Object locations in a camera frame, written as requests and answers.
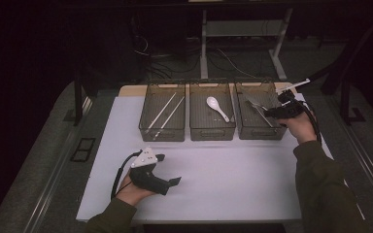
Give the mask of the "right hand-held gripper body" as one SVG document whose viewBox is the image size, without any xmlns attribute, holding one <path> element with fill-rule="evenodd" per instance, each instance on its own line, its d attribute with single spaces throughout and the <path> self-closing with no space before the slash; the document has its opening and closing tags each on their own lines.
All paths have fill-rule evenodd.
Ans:
<svg viewBox="0 0 373 233">
<path fill-rule="evenodd" d="M 298 86 L 301 86 L 303 84 L 309 83 L 309 82 L 310 82 L 310 80 L 306 79 L 305 81 L 302 81 L 300 83 L 286 85 L 285 87 L 281 87 L 281 88 L 277 89 L 276 92 L 279 95 L 285 90 L 291 90 L 292 91 L 294 88 L 296 88 Z M 295 95 L 294 95 L 294 99 L 291 102 L 287 102 L 286 104 L 281 103 L 281 106 L 274 108 L 274 110 L 276 111 L 276 116 L 274 118 L 284 119 L 284 118 L 297 117 L 297 116 L 305 113 L 308 110 L 308 108 L 303 104 L 302 101 L 297 100 L 295 98 Z"/>
</svg>

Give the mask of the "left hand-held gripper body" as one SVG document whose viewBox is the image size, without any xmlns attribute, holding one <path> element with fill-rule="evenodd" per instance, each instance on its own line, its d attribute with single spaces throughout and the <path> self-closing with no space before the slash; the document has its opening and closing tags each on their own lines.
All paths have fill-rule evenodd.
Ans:
<svg viewBox="0 0 373 233">
<path fill-rule="evenodd" d="M 169 189 L 168 181 L 156 177 L 153 169 L 157 161 L 156 154 L 150 147 L 146 147 L 130 165 L 130 179 L 132 182 L 143 189 L 157 194 L 166 195 Z"/>
</svg>

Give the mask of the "silver metal knife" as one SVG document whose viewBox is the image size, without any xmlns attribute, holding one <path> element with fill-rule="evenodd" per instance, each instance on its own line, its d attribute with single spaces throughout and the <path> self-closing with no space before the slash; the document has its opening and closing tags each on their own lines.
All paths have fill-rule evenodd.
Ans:
<svg viewBox="0 0 373 233">
<path fill-rule="evenodd" d="M 264 111 L 260 107 L 255 107 L 255 109 L 258 111 L 258 113 L 261 115 L 261 117 L 265 120 L 265 122 L 270 126 L 273 127 L 272 123 L 266 118 L 264 115 Z"/>
</svg>

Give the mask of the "silver metal fork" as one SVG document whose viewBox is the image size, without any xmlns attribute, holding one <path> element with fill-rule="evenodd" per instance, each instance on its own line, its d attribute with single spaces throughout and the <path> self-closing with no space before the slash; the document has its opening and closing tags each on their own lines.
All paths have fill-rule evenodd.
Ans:
<svg viewBox="0 0 373 233">
<path fill-rule="evenodd" d="M 260 107 L 263 111 L 267 111 L 268 109 L 267 108 L 265 108 L 264 106 L 262 106 L 262 105 L 260 105 L 259 103 L 257 103 L 257 102 L 254 102 L 254 101 L 251 101 L 251 100 L 248 100 L 250 103 L 251 103 L 251 105 L 255 108 L 255 107 Z"/>
</svg>

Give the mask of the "wire mesh basket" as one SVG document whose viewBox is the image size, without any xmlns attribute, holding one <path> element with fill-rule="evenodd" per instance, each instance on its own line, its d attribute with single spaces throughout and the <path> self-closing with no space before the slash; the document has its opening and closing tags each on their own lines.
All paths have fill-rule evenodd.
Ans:
<svg viewBox="0 0 373 233">
<path fill-rule="evenodd" d="M 177 92 L 177 95 L 174 97 L 172 102 L 169 104 L 154 126 L 147 131 L 150 123 L 175 92 Z M 185 140 L 186 98 L 159 136 L 153 140 L 153 136 L 174 110 L 182 97 L 186 97 L 186 86 L 183 83 L 150 83 L 148 85 L 143 110 L 138 125 L 142 138 L 145 142 L 183 142 Z"/>
<path fill-rule="evenodd" d="M 234 83 L 234 105 L 238 135 L 241 140 L 281 140 L 287 129 L 273 117 L 266 117 L 270 127 L 248 100 L 265 108 L 280 107 L 276 86 L 271 82 L 257 83 L 249 79 L 236 79 Z"/>
<path fill-rule="evenodd" d="M 227 119 L 207 104 L 208 97 L 218 101 Z M 192 141 L 230 141 L 235 127 L 229 83 L 194 82 L 189 85 L 189 128 Z"/>
</svg>

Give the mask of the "white chopstick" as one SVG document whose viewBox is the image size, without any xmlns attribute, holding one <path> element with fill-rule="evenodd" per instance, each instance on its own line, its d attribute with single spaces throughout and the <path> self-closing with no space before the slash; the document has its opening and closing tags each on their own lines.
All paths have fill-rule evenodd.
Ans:
<svg viewBox="0 0 373 233">
<path fill-rule="evenodd" d="M 185 100 L 185 97 L 182 97 L 181 100 L 179 101 L 179 103 L 176 105 L 176 107 L 174 108 L 174 110 L 171 112 L 171 114 L 168 116 L 168 118 L 163 122 L 163 124 L 161 125 L 161 127 L 159 128 L 159 130 L 156 132 L 156 134 L 153 136 L 153 140 L 155 140 L 159 134 L 162 132 L 162 130 L 165 128 L 165 126 L 167 125 L 167 123 L 169 122 L 169 120 L 172 118 L 172 116 L 174 115 L 174 113 L 177 112 L 178 108 L 180 107 L 180 105 L 184 102 Z"/>
<path fill-rule="evenodd" d="M 163 112 L 166 110 L 166 108 L 169 106 L 169 104 L 172 102 L 172 100 L 174 99 L 174 97 L 177 95 L 177 92 L 175 92 L 171 97 L 170 99 L 167 101 L 167 103 L 162 107 L 162 109 L 160 110 L 160 112 L 157 114 L 157 116 L 153 119 L 153 121 L 150 123 L 150 125 L 148 126 L 147 128 L 147 131 L 150 130 L 154 124 L 157 122 L 157 120 L 160 118 L 160 116 L 163 114 Z"/>
</svg>

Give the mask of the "white ceramic spoon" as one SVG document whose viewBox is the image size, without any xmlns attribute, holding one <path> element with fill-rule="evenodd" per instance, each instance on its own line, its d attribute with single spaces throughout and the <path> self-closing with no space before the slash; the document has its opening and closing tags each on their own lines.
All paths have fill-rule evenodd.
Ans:
<svg viewBox="0 0 373 233">
<path fill-rule="evenodd" d="M 219 102 L 218 100 L 213 97 L 213 96 L 209 96 L 207 99 L 206 99 L 206 103 L 207 105 L 213 109 L 214 111 L 218 112 L 222 118 L 224 119 L 225 122 L 230 122 L 230 119 L 229 117 L 224 113 L 224 111 L 220 108 L 220 105 L 219 105 Z"/>
</svg>

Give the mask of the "person's right hand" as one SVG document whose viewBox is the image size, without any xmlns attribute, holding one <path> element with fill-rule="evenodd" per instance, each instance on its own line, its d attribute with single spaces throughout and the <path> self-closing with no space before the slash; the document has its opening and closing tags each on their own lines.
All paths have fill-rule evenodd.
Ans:
<svg viewBox="0 0 373 233">
<path fill-rule="evenodd" d="M 278 119 L 277 122 L 286 126 L 299 144 L 317 140 L 313 124 L 306 113 L 297 117 Z"/>
</svg>

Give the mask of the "person's left hand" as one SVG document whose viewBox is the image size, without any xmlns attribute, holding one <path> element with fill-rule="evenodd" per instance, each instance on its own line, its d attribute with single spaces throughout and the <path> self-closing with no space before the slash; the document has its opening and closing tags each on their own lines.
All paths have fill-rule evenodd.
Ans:
<svg viewBox="0 0 373 233">
<path fill-rule="evenodd" d="M 152 195 L 154 195 L 154 192 L 136 186 L 129 175 L 126 175 L 119 186 L 116 198 L 128 205 L 136 206 L 143 199 Z"/>
</svg>

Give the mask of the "black metal stand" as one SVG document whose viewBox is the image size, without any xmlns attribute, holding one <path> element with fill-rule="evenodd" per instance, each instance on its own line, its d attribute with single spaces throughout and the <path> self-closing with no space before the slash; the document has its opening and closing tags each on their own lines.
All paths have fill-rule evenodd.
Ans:
<svg viewBox="0 0 373 233">
<path fill-rule="evenodd" d="M 74 79 L 74 108 L 68 110 L 64 121 L 72 122 L 78 126 L 84 118 L 85 109 L 91 104 L 90 98 L 85 94 L 85 90 L 80 78 Z"/>
<path fill-rule="evenodd" d="M 340 117 L 347 125 L 353 122 L 365 122 L 365 118 L 358 108 L 350 106 L 351 85 L 349 81 L 342 81 L 341 83 L 341 97 L 340 97 Z"/>
</svg>

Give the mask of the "white metal stand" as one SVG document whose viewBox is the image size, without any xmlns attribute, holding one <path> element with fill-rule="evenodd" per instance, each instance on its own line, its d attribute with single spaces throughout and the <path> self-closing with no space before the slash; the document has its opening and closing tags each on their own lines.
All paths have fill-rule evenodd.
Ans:
<svg viewBox="0 0 373 233">
<path fill-rule="evenodd" d="M 286 9 L 282 19 L 272 20 L 208 20 L 204 11 L 201 23 L 200 77 L 208 79 L 207 39 L 215 37 L 276 37 L 276 43 L 269 56 L 280 81 L 287 75 L 280 61 L 280 51 L 287 34 L 293 8 Z"/>
</svg>

